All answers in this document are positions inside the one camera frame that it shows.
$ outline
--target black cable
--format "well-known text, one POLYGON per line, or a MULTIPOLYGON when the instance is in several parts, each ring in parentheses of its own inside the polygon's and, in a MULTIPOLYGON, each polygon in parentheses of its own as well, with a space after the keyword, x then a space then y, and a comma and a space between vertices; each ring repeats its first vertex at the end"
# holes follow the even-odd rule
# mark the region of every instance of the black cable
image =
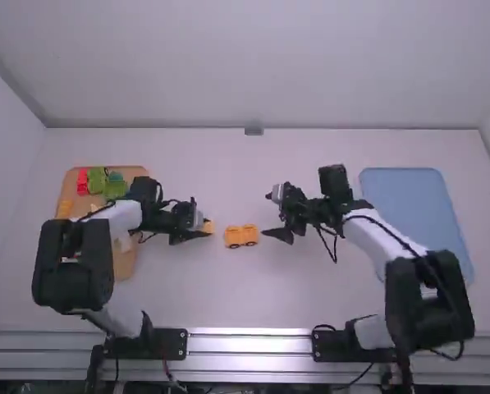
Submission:
POLYGON ((328 328, 330 331, 337 331, 336 328, 330 324, 318 324, 312 329, 312 332, 316 331, 318 328, 328 328))
POLYGON ((334 252, 332 252, 328 247, 328 243, 325 241, 325 237, 321 232, 322 228, 318 226, 315 226, 314 228, 318 232, 319 238, 321 238, 322 243, 325 245, 325 249, 327 249, 328 255, 334 263, 337 263, 337 236, 334 237, 334 252))
POLYGON ((181 201, 179 201, 178 199, 167 199, 166 201, 163 201, 163 204, 166 204, 166 205, 169 205, 171 203, 176 203, 176 204, 179 204, 181 201))
POLYGON ((339 392, 341 390, 345 390, 347 388, 349 388, 350 386, 356 384, 357 382, 359 382, 361 380, 361 378, 363 378, 363 376, 365 376, 367 374, 368 371, 370 371, 370 369, 374 366, 374 363, 371 363, 366 369, 365 371, 363 371, 362 373, 360 373, 358 375, 358 377, 354 380, 351 380, 350 382, 348 382, 347 384, 343 385, 343 386, 339 386, 339 387, 333 387, 331 388, 330 392, 339 392))
POLYGON ((113 389, 119 381, 119 354, 115 351, 115 380, 113 381, 113 389))
POLYGON ((164 370, 164 374, 166 375, 167 379, 168 379, 168 382, 170 382, 173 386, 177 387, 179 390, 181 390, 182 392, 185 392, 187 393, 188 392, 188 389, 186 386, 183 386, 181 384, 181 382, 179 382, 175 376, 173 376, 173 373, 170 371, 170 369, 168 368, 168 362, 166 361, 166 359, 164 358, 163 356, 163 370, 164 370))
POLYGON ((383 224, 378 222, 376 219, 371 218, 370 216, 366 216, 366 215, 352 215, 352 216, 349 216, 347 219, 345 219, 341 224, 345 224, 349 220, 352 220, 352 219, 365 219, 365 220, 368 220, 369 222, 371 222, 372 224, 377 225, 382 230, 384 230, 389 236, 394 238, 394 240, 396 240, 396 242, 398 242, 404 250, 407 250, 408 252, 410 252, 415 258, 420 259, 420 255, 416 252, 416 250, 412 249, 412 247, 408 243, 403 241, 399 236, 394 234, 392 231, 390 231, 388 228, 386 228, 383 224))
POLYGON ((149 240, 150 238, 153 238, 157 235, 158 233, 157 232, 154 232, 152 233, 150 236, 147 236, 146 238, 143 239, 143 232, 140 233, 140 237, 139 237, 139 240, 137 241, 138 244, 143 244, 145 243, 147 240, 149 240))
POLYGON ((431 353, 434 353, 435 355, 439 355, 440 357, 443 357, 446 360, 449 361, 457 361, 461 358, 462 355, 464 355, 465 351, 465 343, 463 341, 458 341, 460 345, 460 349, 458 350, 458 353, 456 355, 448 355, 447 353, 444 353, 443 351, 439 351, 436 349, 428 349, 431 353))
POLYGON ((161 185, 161 182, 158 181, 156 182, 159 188, 159 194, 157 195, 157 206, 159 206, 163 202, 164 190, 163 190, 163 185, 161 185))
POLYGON ((326 228, 326 227, 321 226, 321 225, 319 226, 319 230, 321 230, 321 231, 325 231, 327 234, 330 234, 331 236, 338 236, 338 235, 337 235, 337 232, 334 232, 334 231, 332 231, 331 229, 326 228))
POLYGON ((77 219, 77 222, 82 222, 83 220, 85 219, 89 219, 91 218, 92 216, 96 215, 97 213, 99 212, 102 212, 108 208, 111 208, 113 205, 115 205, 115 200, 110 200, 108 201, 108 203, 106 205, 104 205, 103 207, 100 207, 99 209, 97 209, 96 211, 93 211, 93 212, 88 212, 86 215, 80 217, 77 219))

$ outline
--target metal frame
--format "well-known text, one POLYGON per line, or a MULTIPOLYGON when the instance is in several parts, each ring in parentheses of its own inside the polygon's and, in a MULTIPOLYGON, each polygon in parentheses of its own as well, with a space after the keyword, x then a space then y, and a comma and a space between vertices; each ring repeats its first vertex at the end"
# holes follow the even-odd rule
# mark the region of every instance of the metal frame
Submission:
MULTIPOLYGON (((191 328, 188 355, 171 361, 185 382, 348 383, 367 364, 315 363, 309 329, 191 328)), ((100 332, 0 332, 0 379, 82 380, 100 332)), ((447 346, 445 351, 455 351, 447 346)), ((375 365, 359 384, 378 384, 375 365)), ((490 385, 490 337, 478 337, 462 360, 451 363, 420 352, 412 358, 414 380, 425 384, 490 385)), ((115 378, 107 360, 103 379, 115 378)), ((161 361, 121 360, 121 381, 167 381, 161 361)))

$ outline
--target blue tray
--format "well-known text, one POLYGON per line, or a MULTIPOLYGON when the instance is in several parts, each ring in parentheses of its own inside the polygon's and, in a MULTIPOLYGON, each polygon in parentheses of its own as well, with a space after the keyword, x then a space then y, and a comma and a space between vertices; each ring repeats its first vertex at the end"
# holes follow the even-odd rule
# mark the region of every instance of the blue tray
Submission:
POLYGON ((474 267, 438 170, 365 168, 359 175, 359 183, 364 198, 382 218, 431 250, 450 250, 460 260, 467 284, 473 282, 474 267))

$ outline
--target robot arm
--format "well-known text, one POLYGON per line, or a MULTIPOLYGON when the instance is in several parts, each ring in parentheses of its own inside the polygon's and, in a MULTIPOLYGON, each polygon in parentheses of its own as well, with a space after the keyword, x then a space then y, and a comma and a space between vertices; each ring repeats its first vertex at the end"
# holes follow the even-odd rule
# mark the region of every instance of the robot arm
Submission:
POLYGON ((294 234, 306 234, 307 225, 333 229, 371 258, 376 274, 385 278, 386 296, 385 314, 355 318, 345 330, 327 333, 326 348, 317 351, 314 343, 314 359, 384 361, 389 353, 379 350, 408 356, 473 337, 473 315, 456 256, 428 250, 386 223, 369 202, 354 200, 342 165, 320 168, 319 178, 324 194, 319 199, 307 199, 290 182, 275 185, 266 198, 278 205, 284 226, 262 233, 292 244, 294 234))
POLYGON ((129 305, 121 286, 113 291, 112 240, 131 232, 168 234, 169 244, 209 236, 209 222, 193 198, 163 200, 160 184, 136 177, 122 199, 72 220, 52 219, 41 229, 32 293, 38 305, 76 314, 112 337, 138 338, 151 330, 145 313, 129 305))

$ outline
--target orange toy car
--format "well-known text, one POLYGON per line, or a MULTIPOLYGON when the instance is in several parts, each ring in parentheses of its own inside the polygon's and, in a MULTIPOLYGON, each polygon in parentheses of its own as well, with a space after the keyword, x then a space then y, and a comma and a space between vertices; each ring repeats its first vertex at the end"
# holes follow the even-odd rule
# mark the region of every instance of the orange toy car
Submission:
POLYGON ((225 245, 236 249, 240 246, 253 246, 259 242, 259 230, 254 224, 244 226, 229 226, 225 230, 225 245))

